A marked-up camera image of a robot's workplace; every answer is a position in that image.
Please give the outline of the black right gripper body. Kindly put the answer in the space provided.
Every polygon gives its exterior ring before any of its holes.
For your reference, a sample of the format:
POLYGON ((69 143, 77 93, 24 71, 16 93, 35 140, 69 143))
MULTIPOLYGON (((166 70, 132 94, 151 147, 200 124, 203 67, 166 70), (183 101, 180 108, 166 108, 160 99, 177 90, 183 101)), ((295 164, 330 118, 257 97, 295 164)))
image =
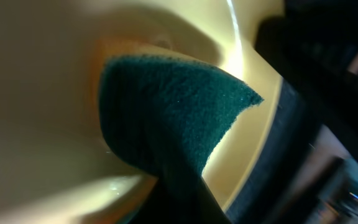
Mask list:
POLYGON ((358 0, 287 1, 255 49, 358 162, 358 0))

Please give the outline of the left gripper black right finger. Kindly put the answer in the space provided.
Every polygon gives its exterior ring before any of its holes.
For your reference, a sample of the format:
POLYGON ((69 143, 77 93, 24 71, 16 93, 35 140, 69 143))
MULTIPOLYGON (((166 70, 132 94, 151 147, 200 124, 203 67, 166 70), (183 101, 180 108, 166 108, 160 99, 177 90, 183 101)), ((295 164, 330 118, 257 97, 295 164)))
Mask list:
POLYGON ((231 224, 202 178, 191 194, 190 203, 190 223, 231 224))

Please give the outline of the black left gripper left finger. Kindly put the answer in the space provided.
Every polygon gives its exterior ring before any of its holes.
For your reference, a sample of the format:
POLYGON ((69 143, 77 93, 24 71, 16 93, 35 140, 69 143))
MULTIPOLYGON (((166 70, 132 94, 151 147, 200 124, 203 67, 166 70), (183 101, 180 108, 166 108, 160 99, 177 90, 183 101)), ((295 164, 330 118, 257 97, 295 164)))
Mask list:
POLYGON ((158 180, 129 224, 174 224, 177 218, 176 201, 165 182, 158 180))

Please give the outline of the green yellow sponge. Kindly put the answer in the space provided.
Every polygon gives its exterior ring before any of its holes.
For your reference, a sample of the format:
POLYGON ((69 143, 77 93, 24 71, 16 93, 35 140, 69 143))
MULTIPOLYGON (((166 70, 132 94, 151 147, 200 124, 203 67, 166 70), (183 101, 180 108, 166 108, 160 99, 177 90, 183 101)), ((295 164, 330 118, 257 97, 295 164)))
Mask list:
POLYGON ((262 100, 205 63, 123 56, 101 74, 99 120, 120 159, 170 185, 193 185, 237 116, 262 100))

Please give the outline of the yellow plate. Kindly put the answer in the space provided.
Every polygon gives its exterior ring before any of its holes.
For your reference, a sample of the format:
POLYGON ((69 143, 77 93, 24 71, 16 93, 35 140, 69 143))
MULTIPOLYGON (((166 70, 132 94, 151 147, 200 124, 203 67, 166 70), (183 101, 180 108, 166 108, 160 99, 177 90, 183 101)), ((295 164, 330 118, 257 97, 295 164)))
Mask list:
POLYGON ((211 63, 263 97, 217 145, 203 178, 227 211, 263 149, 282 77, 255 51, 283 1, 0 1, 0 223, 119 223, 155 179, 101 136, 88 77, 103 37, 211 63))

